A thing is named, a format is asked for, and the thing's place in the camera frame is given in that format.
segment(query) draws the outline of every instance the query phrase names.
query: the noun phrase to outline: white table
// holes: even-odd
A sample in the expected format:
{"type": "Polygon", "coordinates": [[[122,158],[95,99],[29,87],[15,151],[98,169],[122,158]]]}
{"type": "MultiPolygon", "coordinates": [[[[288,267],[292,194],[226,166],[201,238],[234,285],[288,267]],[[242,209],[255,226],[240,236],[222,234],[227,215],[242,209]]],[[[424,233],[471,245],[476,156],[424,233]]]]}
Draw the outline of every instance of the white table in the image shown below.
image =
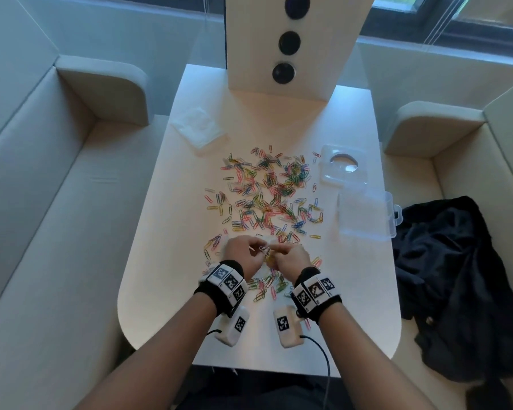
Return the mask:
{"type": "MultiPolygon", "coordinates": [[[[237,92],[227,88],[225,69],[188,65],[170,120],[197,106],[225,129],[230,141],[221,149],[197,157],[177,131],[167,126],[118,295],[120,325],[131,345],[141,347],[196,288],[205,268],[203,246],[223,230],[220,221],[227,215],[227,205],[222,218],[217,210],[205,209],[203,189],[226,191],[223,177],[235,176],[219,169],[222,159],[232,152],[234,157],[249,160],[253,147],[267,151],[272,144],[274,154],[303,153],[310,163],[309,188],[297,191],[295,197],[308,197],[309,201],[319,197],[324,222],[308,224],[305,229],[323,238],[306,237],[304,245],[312,258],[319,255],[324,259],[321,271],[340,288],[344,305],[382,351],[392,357],[400,338],[401,320],[391,242],[354,240],[348,247],[343,245],[335,215],[338,189],[321,183],[319,167],[312,165],[312,151],[319,152],[326,143],[364,149],[369,184],[383,190],[370,91],[337,86],[329,102],[237,92]],[[311,190],[314,182],[318,184],[316,193],[311,190]]],[[[226,194],[230,200],[236,199],[226,194]]],[[[239,343],[230,348],[209,336],[194,364],[326,375],[323,356],[313,343],[291,349],[280,346],[273,310],[291,300],[279,294],[274,302],[267,294],[264,300],[253,302],[254,295],[256,292],[251,291],[243,300],[251,318],[239,343]]],[[[310,331],[302,327],[328,353],[317,325],[312,324],[310,331]]],[[[339,376],[332,360],[331,375],[339,376]]]]}

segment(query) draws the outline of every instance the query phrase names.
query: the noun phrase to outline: black circle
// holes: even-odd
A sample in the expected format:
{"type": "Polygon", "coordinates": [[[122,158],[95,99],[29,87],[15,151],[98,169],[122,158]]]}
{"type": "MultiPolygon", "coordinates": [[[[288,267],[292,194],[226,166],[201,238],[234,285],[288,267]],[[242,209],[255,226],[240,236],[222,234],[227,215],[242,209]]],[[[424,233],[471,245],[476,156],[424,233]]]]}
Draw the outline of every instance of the black circle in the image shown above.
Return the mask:
{"type": "Polygon", "coordinates": [[[310,9],[310,0],[285,0],[285,13],[293,20],[300,20],[310,9]]]}
{"type": "Polygon", "coordinates": [[[281,63],[276,64],[272,71],[272,77],[274,81],[280,83],[281,85],[285,85],[293,80],[295,75],[295,70],[293,65],[287,63],[286,61],[282,61],[281,63]]]}
{"type": "Polygon", "coordinates": [[[296,32],[285,32],[280,37],[280,52],[290,56],[300,47],[300,36],[296,32]]]}

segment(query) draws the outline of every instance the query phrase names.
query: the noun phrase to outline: hand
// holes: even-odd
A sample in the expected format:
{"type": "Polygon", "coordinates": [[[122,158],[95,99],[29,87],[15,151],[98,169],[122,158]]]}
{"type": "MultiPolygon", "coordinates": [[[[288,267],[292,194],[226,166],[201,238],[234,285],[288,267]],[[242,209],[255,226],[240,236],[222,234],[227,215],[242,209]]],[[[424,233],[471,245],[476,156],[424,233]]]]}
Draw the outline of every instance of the hand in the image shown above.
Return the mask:
{"type": "Polygon", "coordinates": [[[283,276],[294,284],[302,269],[312,266],[309,253],[301,244],[278,243],[270,245],[268,266],[279,270],[283,276]]]}
{"type": "Polygon", "coordinates": [[[260,247],[268,243],[258,237],[238,236],[228,240],[223,250],[222,260],[235,260],[243,268],[245,280],[251,279],[264,263],[264,253],[260,247]]]}

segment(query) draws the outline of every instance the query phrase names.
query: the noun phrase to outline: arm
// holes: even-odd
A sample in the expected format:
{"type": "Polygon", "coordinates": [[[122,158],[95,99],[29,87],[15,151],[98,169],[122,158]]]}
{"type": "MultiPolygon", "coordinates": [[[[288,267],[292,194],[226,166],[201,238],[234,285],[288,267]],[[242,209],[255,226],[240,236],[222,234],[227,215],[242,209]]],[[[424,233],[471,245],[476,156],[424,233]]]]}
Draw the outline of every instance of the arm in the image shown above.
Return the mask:
{"type": "MultiPolygon", "coordinates": [[[[239,236],[223,250],[250,279],[260,269],[266,241],[239,236]]],[[[187,303],[138,351],[97,385],[75,410],[146,410],[169,408],[217,316],[217,306],[203,293],[187,303]]]]}
{"type": "MultiPolygon", "coordinates": [[[[291,282],[311,265],[302,245],[274,244],[271,266],[291,282]]],[[[341,303],[319,317],[319,329],[357,410],[433,410],[435,407],[361,329],[341,303]]]]}

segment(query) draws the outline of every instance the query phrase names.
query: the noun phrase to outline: white bench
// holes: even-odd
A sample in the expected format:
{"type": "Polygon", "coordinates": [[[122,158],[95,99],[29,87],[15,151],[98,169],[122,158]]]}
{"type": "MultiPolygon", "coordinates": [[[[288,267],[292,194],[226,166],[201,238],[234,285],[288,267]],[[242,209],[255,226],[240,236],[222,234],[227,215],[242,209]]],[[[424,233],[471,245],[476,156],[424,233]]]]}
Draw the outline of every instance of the white bench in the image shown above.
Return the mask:
{"type": "Polygon", "coordinates": [[[61,57],[0,133],[0,409],[70,409],[113,368],[168,120],[149,112],[147,81],[61,57]]]}
{"type": "MultiPolygon", "coordinates": [[[[403,207],[467,195],[475,200],[513,289],[513,88],[484,111],[412,102],[397,112],[383,138],[386,190],[403,207]]],[[[465,409],[468,385],[426,367],[403,321],[393,361],[440,410],[465,409]]],[[[506,380],[513,396],[513,378],[506,380]]]]}

